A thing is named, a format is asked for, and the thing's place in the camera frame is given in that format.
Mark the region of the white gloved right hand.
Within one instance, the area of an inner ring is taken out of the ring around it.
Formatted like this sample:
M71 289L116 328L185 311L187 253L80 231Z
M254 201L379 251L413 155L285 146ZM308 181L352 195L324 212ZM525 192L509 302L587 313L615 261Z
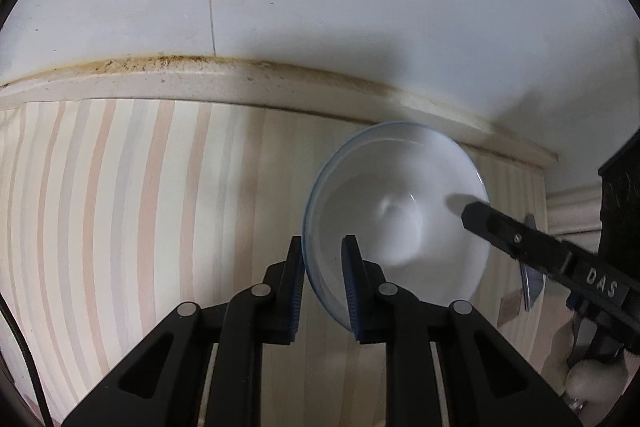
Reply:
M568 371L565 393L586 404L611 405L623 394L627 381L628 369L624 360L611 364L582 360Z

